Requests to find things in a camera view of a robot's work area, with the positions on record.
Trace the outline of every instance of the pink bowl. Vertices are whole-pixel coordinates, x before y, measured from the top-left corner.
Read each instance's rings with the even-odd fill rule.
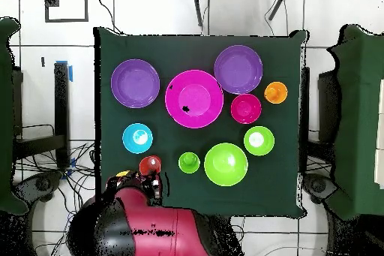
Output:
[[[171,80],[165,92],[168,113],[180,125],[202,128],[219,116],[224,96],[217,80],[205,71],[184,71]]]
[[[261,103],[258,97],[252,94],[243,94],[233,99],[231,104],[231,115],[241,124],[251,124],[261,114]]]

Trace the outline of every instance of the lime green bowl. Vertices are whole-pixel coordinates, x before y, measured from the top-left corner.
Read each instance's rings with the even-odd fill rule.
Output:
[[[196,153],[185,152],[178,159],[178,167],[185,173],[193,173],[199,169],[200,159]]]
[[[207,177],[219,186],[231,186],[245,177],[248,160],[241,148],[231,143],[219,143],[206,154],[204,170]]]
[[[275,137],[268,128],[254,126],[245,133],[244,145],[252,155],[266,155],[275,145]]]

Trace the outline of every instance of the purple plate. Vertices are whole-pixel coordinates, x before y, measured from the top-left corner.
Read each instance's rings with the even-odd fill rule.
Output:
[[[128,59],[113,71],[111,88],[119,103],[129,108],[143,108],[158,96],[160,80],[149,63]]]
[[[214,76],[231,94],[247,94],[259,85],[263,64],[257,53],[243,45],[226,48],[216,58]]]

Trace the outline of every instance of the small green cup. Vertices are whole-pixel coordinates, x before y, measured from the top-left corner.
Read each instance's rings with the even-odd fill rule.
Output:
[[[193,173],[199,169],[200,160],[197,154],[193,152],[185,152],[178,159],[178,167],[185,173]]]

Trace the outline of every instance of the plate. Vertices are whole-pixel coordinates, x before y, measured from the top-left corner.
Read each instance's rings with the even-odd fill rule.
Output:
[[[207,177],[219,186],[235,185],[247,173],[247,156],[232,143],[219,143],[206,154],[204,170]]]
[[[258,97],[252,94],[236,96],[231,104],[231,115],[241,124],[255,122],[261,114],[261,103]]]
[[[124,130],[123,144],[129,152],[143,153],[151,147],[152,141],[152,132],[144,124],[132,124]]]
[[[244,145],[252,155],[266,155],[275,145],[275,137],[268,128],[254,126],[245,133]]]
[[[143,108],[158,96],[160,79],[148,62],[128,59],[113,71],[111,88],[120,104],[129,108]]]
[[[259,85],[263,64],[257,53],[244,45],[226,48],[216,58],[214,76],[231,94],[246,94]]]
[[[165,93],[168,114],[187,128],[202,128],[220,115],[224,96],[217,80],[205,71],[190,70],[171,80]]]

